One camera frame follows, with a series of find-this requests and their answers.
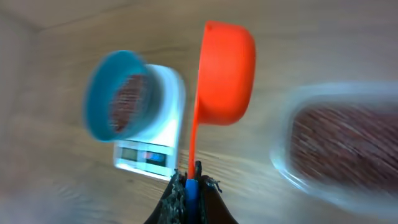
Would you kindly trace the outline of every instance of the plastic container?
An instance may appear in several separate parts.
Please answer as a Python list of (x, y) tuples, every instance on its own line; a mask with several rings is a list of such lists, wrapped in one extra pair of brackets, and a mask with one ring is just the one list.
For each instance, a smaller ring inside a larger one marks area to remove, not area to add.
[(398, 103), (398, 83), (328, 83), (303, 86), (291, 93), (282, 113), (278, 137), (271, 150), (274, 167), (296, 188), (356, 213), (397, 218), (398, 197), (344, 185), (326, 185), (306, 179), (290, 163), (290, 137), (297, 113), (309, 104), (321, 102)]
[[(145, 93), (140, 94), (138, 109), (132, 115), (126, 127), (116, 132), (111, 126), (111, 102), (116, 93), (131, 75), (143, 75), (146, 78)], [(141, 58), (129, 50), (118, 50), (105, 56), (99, 63), (86, 92), (84, 102), (84, 120), (91, 135), (99, 141), (126, 139), (145, 127), (148, 119), (147, 109), (155, 83), (154, 74), (145, 66)]]

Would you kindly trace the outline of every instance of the teal bowl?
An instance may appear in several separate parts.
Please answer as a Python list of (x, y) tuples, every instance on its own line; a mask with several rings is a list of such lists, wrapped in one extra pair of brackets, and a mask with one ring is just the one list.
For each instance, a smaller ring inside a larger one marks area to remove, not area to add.
[[(117, 92), (132, 75), (143, 75), (145, 92), (128, 124), (120, 132), (111, 125), (111, 103)], [(92, 74), (83, 105), (86, 128), (99, 141), (109, 142), (129, 138), (145, 124), (145, 114), (154, 86), (154, 75), (146, 69), (145, 62), (129, 50), (118, 50), (105, 56)]]

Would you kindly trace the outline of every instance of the blue handle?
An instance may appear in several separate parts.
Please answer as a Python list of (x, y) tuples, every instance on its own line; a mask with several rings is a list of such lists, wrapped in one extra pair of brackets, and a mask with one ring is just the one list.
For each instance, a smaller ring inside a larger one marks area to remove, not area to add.
[(196, 224), (198, 215), (199, 185), (196, 180), (187, 180), (185, 183), (187, 195), (188, 224)]

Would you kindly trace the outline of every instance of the wooden surface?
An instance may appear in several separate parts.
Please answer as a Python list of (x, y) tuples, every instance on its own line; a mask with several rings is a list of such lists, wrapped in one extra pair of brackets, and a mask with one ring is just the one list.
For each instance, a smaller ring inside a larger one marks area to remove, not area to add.
[(289, 90), (309, 83), (395, 80), (393, 0), (138, 1), (43, 30), (32, 43), (0, 157), (0, 223), (142, 223), (166, 183), (113, 167), (112, 145), (84, 130), (81, 99), (100, 58), (135, 50), (180, 72), (188, 90), (180, 141), (186, 168), (203, 26), (241, 24), (257, 45), (244, 118), (198, 130), (197, 159), (221, 181), (240, 223), (385, 223), (340, 210), (291, 187), (269, 160)]

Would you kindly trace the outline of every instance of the coffee grounds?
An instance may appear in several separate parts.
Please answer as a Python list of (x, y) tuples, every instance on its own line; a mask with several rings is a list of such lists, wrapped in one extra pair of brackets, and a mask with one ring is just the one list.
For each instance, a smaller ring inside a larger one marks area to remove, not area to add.
[(116, 93), (111, 103), (111, 126), (117, 133), (123, 131), (131, 118), (140, 112), (145, 84), (144, 75), (134, 74)]
[(398, 190), (398, 104), (305, 108), (294, 119), (290, 153), (310, 180)]

